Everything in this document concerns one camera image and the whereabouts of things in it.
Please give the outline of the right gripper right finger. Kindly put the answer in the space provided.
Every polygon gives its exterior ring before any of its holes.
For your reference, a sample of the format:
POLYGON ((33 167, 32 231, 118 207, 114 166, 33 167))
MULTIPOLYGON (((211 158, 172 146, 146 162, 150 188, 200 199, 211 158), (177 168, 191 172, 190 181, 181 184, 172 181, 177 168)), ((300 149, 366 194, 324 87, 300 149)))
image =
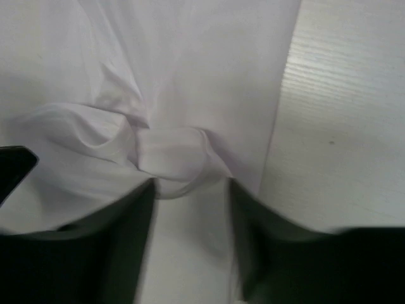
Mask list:
POLYGON ((403 303, 404 228, 335 234, 288 221, 235 179, 228 198, 247 303, 403 303))

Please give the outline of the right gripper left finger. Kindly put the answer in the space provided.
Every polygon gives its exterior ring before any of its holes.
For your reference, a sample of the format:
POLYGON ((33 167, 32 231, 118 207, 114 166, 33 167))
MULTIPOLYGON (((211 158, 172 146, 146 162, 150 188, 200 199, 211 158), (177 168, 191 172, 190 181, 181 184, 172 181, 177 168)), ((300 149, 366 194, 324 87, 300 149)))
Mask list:
POLYGON ((133 303, 156 187, 152 179, 51 231, 1 233, 2 303, 133 303))

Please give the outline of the white t-shirt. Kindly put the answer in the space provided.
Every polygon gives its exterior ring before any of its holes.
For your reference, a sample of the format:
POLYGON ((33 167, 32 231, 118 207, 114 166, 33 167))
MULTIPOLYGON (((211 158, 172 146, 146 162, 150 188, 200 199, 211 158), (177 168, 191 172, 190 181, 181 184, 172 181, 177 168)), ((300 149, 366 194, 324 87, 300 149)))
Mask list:
POLYGON ((152 179, 133 303, 239 303, 228 182, 257 194, 299 1, 2 1, 1 233, 152 179))

